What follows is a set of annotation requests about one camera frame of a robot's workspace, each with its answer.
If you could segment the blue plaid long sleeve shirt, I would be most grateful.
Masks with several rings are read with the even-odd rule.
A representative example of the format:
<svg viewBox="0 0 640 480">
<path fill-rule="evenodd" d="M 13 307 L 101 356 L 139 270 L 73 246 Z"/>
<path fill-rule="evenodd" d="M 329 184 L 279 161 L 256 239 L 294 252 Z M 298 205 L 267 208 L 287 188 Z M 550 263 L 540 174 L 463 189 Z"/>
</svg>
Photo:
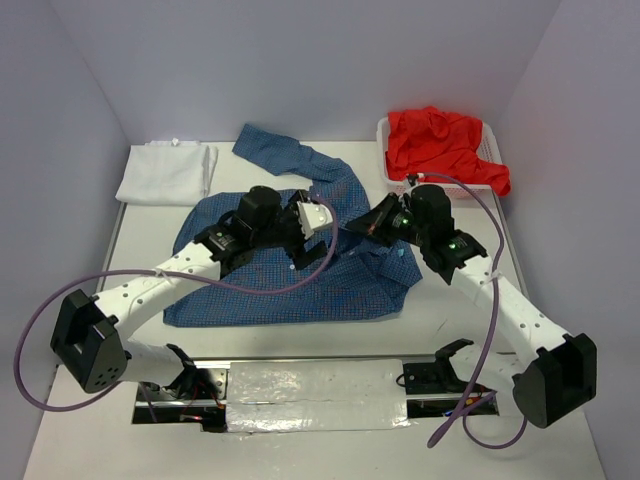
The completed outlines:
<svg viewBox="0 0 640 480">
<path fill-rule="evenodd" d="M 272 175 L 294 174 L 327 200 L 340 226 L 371 206 L 351 167 L 297 140 L 245 125 L 233 153 Z M 402 310 L 409 290 L 422 279 L 410 246 L 386 248 L 340 229 L 329 265 L 302 285 L 307 270 L 292 268 L 281 249 L 258 251 L 229 274 L 227 288 L 204 286 L 168 307 L 163 322 L 177 328 L 372 320 Z"/>
</svg>

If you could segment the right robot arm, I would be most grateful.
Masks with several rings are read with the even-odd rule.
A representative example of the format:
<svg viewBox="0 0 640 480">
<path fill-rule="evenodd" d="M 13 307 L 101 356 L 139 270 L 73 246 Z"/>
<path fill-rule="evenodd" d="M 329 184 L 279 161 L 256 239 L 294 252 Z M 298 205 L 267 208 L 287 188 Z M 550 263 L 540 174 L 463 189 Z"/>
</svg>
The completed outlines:
<svg viewBox="0 0 640 480">
<path fill-rule="evenodd" d="M 512 374 L 510 389 L 529 423 L 547 428 L 595 397 L 593 340 L 555 324 L 499 274 L 497 258 L 456 228 L 442 187 L 426 184 L 403 196 L 390 193 L 346 228 L 385 247 L 399 240 L 418 247 L 431 271 L 490 313 L 524 368 Z"/>
</svg>

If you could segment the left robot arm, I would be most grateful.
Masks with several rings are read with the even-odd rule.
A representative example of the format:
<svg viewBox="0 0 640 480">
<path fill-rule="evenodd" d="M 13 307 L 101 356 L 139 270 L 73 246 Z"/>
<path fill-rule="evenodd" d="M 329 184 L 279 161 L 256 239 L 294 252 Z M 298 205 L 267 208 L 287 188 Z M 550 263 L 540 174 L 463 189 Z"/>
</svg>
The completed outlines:
<svg viewBox="0 0 640 480">
<path fill-rule="evenodd" d="M 272 188 L 254 187 L 150 273 L 94 296 L 82 290 L 66 295 L 51 348 L 88 394 L 118 382 L 144 382 L 184 398 L 208 384 L 207 374 L 180 347 L 141 343 L 134 333 L 184 297 L 247 265 L 259 250 L 281 248 L 295 268 L 306 268 L 327 252 L 324 242 L 311 249 L 306 242 L 334 220 L 329 207 L 304 190 L 283 204 Z"/>
</svg>

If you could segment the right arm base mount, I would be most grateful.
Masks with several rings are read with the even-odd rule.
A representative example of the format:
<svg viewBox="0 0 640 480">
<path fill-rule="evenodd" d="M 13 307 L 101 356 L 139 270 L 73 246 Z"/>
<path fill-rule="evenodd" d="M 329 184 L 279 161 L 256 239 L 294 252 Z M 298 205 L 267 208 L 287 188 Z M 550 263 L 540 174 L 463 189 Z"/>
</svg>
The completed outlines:
<svg viewBox="0 0 640 480">
<path fill-rule="evenodd" d="M 451 416 L 467 385 L 454 372 L 451 358 L 470 345 L 470 340 L 456 340 L 440 348 L 432 360 L 403 364 L 396 384 L 407 395 L 409 419 Z"/>
</svg>

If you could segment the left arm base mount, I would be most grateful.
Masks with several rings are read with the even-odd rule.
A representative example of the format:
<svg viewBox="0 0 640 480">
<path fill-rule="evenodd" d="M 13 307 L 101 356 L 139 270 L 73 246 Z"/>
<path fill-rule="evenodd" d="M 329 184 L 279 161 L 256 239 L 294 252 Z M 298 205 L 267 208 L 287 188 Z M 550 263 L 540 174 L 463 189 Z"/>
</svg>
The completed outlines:
<svg viewBox="0 0 640 480">
<path fill-rule="evenodd" d="M 198 360 L 198 379 L 185 393 L 151 383 L 138 386 L 133 403 L 133 425 L 198 425 L 202 431 L 227 431 L 226 404 L 229 362 Z"/>
</svg>

